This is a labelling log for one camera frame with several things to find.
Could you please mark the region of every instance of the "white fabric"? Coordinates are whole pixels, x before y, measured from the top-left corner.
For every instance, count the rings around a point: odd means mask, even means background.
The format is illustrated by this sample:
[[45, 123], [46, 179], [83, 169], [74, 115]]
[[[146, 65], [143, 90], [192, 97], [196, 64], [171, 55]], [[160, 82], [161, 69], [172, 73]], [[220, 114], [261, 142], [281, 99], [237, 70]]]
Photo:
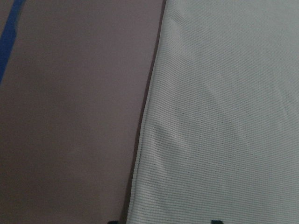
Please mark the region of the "white fabric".
[[168, 0], [128, 224], [299, 222], [299, 1]]

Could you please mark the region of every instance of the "gray cloth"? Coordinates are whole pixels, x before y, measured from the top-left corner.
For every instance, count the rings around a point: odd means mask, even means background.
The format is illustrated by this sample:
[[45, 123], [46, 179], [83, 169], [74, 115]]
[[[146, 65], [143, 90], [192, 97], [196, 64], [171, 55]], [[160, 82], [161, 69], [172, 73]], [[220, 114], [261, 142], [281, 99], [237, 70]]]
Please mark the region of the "gray cloth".
[[299, 222], [299, 1], [168, 0], [128, 224]]

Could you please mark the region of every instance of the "fabric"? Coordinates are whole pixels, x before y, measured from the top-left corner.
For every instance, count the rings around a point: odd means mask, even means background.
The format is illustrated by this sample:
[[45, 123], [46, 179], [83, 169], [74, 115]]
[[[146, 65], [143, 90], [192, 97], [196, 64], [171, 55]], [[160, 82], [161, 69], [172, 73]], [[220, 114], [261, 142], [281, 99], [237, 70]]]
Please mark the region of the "fabric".
[[299, 221], [299, 1], [168, 0], [128, 224]]

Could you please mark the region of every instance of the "blue tape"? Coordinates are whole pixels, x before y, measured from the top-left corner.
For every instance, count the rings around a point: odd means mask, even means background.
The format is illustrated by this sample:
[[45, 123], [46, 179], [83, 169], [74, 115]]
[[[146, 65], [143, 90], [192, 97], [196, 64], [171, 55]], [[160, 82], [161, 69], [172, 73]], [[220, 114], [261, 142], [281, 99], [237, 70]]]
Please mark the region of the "blue tape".
[[25, 0], [14, 0], [7, 22], [0, 38], [0, 83], [16, 38], [16, 28]]

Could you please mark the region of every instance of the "black object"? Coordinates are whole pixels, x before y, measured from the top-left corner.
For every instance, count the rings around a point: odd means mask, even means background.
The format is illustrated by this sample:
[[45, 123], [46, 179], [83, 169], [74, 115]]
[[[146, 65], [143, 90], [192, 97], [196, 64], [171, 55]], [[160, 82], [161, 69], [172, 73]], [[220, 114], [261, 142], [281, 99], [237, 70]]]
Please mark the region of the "black object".
[[212, 220], [211, 224], [224, 224], [221, 220]]

